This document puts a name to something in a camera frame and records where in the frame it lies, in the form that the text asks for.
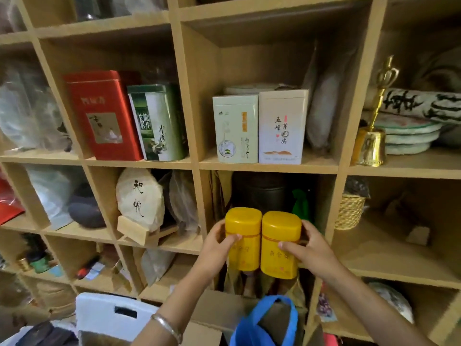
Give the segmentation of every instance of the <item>small bottle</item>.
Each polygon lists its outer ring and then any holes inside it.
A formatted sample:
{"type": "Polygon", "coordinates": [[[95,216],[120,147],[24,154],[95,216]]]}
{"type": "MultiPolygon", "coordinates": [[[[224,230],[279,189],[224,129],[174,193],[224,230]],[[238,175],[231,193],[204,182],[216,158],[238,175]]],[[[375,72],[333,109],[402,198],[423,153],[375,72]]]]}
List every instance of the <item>small bottle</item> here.
{"type": "Polygon", "coordinates": [[[229,267],[254,271],[260,265],[262,212],[252,208],[233,208],[226,214],[226,236],[241,234],[243,238],[229,251],[229,267]]]}
{"type": "Polygon", "coordinates": [[[282,211],[269,211],[262,218],[261,271],[280,279],[293,279],[298,274],[298,260],[280,250],[278,244],[298,242],[301,237],[301,219],[282,211]]]}

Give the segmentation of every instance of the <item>wooden shelving unit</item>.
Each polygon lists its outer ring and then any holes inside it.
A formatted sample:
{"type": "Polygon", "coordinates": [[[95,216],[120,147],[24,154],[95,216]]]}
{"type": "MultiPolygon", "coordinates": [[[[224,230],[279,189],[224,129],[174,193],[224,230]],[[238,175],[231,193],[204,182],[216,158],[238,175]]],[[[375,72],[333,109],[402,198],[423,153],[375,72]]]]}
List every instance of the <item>wooden shelving unit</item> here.
{"type": "MultiPolygon", "coordinates": [[[[461,26],[459,0],[234,0],[208,5],[198,5],[196,0],[168,0],[168,10],[156,14],[82,23],[75,21],[72,0],[18,0],[18,5],[27,31],[0,35],[0,57],[7,61],[27,55],[39,61],[73,151],[33,150],[12,155],[7,152],[11,145],[1,139],[0,164],[26,209],[24,215],[0,226],[0,253],[10,263],[2,274],[16,274],[35,297],[36,282],[48,280],[70,285],[75,293],[101,291],[161,303],[193,265],[214,224],[213,171],[317,174],[315,224],[339,259],[359,276],[401,284],[413,303],[416,325],[439,345],[453,330],[451,338],[459,335],[455,326],[461,317],[461,232],[457,230],[461,224],[461,154],[435,148],[415,156],[391,156],[383,167],[350,166],[366,89],[377,66],[385,56],[395,54],[396,65],[410,68],[418,52],[443,48],[448,40],[453,45],[453,37],[436,33],[461,26]],[[357,24],[353,38],[358,41],[358,50],[341,87],[343,99],[332,128],[330,152],[320,157],[305,147],[302,164],[296,166],[219,163],[212,97],[221,94],[226,85],[265,81],[300,84],[313,39],[329,49],[341,40],[338,31],[349,24],[357,24]],[[422,36],[433,41],[418,41],[422,36]],[[159,56],[176,59],[189,156],[175,162],[96,160],[79,128],[63,75],[90,69],[149,70],[159,56]],[[82,167],[107,227],[87,230],[71,223],[53,231],[24,164],[82,167]],[[194,180],[201,232],[160,241],[161,249],[178,254],[165,276],[148,288],[141,282],[134,261],[136,250],[144,249],[117,231],[115,185],[125,167],[190,170],[194,180]],[[383,199],[373,199],[375,210],[364,215],[357,228],[339,232],[335,231],[335,220],[348,175],[368,176],[373,184],[385,180],[387,186],[380,193],[383,199]],[[408,182],[416,182],[424,190],[418,206],[434,230],[428,247],[405,243],[404,224],[389,224],[379,214],[391,191],[408,182]],[[42,236],[61,264],[62,277],[19,271],[15,257],[23,249],[21,232],[42,236]],[[77,269],[95,253],[96,242],[115,246],[130,276],[131,291],[113,291],[110,277],[103,273],[95,280],[76,280],[77,269]]],[[[408,77],[404,71],[398,84],[406,84],[408,77]]],[[[304,345],[320,323],[315,309],[321,285],[316,279],[307,302],[304,345]]],[[[324,323],[324,330],[371,340],[341,298],[328,288],[326,294],[338,322],[324,323]]],[[[230,330],[249,306],[248,301],[207,290],[193,319],[222,324],[223,330],[230,330]]]]}

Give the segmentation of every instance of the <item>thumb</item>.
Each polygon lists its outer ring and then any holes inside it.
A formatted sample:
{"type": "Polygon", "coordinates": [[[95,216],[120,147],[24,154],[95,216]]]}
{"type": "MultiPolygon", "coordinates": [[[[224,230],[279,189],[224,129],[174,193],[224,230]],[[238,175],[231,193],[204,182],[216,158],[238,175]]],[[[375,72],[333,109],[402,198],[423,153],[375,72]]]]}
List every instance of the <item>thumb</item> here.
{"type": "Polygon", "coordinates": [[[225,250],[226,252],[229,252],[232,245],[234,245],[236,242],[238,242],[242,238],[243,237],[241,234],[229,235],[221,242],[220,246],[223,250],[225,250]]]}
{"type": "Polygon", "coordinates": [[[298,260],[302,261],[307,254],[308,249],[292,242],[279,242],[279,248],[283,251],[289,252],[298,260]]]}

